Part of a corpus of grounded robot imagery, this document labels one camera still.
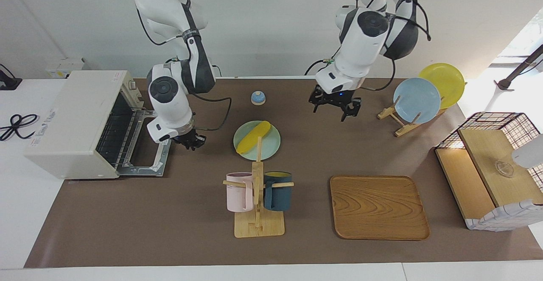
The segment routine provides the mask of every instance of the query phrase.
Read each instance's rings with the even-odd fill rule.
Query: dark green mug
[[[264,173],[264,208],[271,211],[286,211],[291,207],[292,187],[272,188],[274,183],[289,183],[292,174],[288,172],[273,171]]]

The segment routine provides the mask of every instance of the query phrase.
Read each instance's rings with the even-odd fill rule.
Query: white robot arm
[[[157,118],[147,125],[149,134],[155,142],[173,139],[194,150],[204,144],[205,136],[194,129],[187,95],[209,92],[215,85],[198,31],[207,22],[194,11],[191,0],[134,1],[138,15],[147,17],[151,30],[169,39],[155,44],[173,42],[177,53],[171,62],[155,65],[147,76],[149,97],[157,112]]]
[[[343,6],[336,14],[341,48],[332,64],[316,74],[310,97],[315,105],[343,109],[342,121],[355,117],[361,105],[353,99],[379,54],[392,60],[409,55],[417,44],[417,0],[393,0],[395,14],[386,13],[386,0],[361,0],[367,7]]]

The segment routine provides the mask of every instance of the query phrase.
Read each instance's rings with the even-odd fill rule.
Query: wooden mug holder
[[[236,212],[234,216],[234,236],[254,238],[258,236],[278,236],[285,234],[283,211],[264,208],[264,163],[262,163],[262,137],[258,138],[256,161],[252,163],[253,200],[255,208],[247,212]],[[245,184],[223,181],[227,186],[245,188]],[[274,183],[272,188],[294,186],[293,182]]]

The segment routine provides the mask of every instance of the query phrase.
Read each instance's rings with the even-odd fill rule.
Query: brown tablecloth
[[[380,86],[386,80],[367,80]],[[431,149],[464,120],[453,106],[432,122],[395,138],[399,128],[376,114],[392,103],[400,80],[382,92],[365,92],[358,117],[341,123],[337,107],[307,99],[312,80],[218,80],[207,97],[232,96],[225,126],[204,133],[196,150],[173,146],[164,177],[65,181],[25,267],[323,264],[543,259],[524,227],[494,233],[466,228]],[[263,90],[263,106],[250,103]],[[217,126],[226,103],[190,98],[198,126]],[[251,163],[233,149],[237,128],[267,120],[281,134],[281,148],[265,170],[293,173],[286,233],[236,239],[221,181]],[[155,144],[142,131],[138,160],[152,160]],[[333,175],[409,175],[419,189],[431,234],[425,241],[343,240],[334,232],[328,180]]]

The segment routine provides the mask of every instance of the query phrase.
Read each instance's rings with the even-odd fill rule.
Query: mug
[[[239,182],[246,185],[240,186],[227,185],[227,209],[232,212],[246,212],[254,208],[252,203],[252,173],[235,172],[227,174],[227,181]]]
[[[264,208],[271,211],[286,211],[291,207],[292,187],[272,188],[274,183],[288,183],[292,181],[292,174],[288,172],[264,173]]]

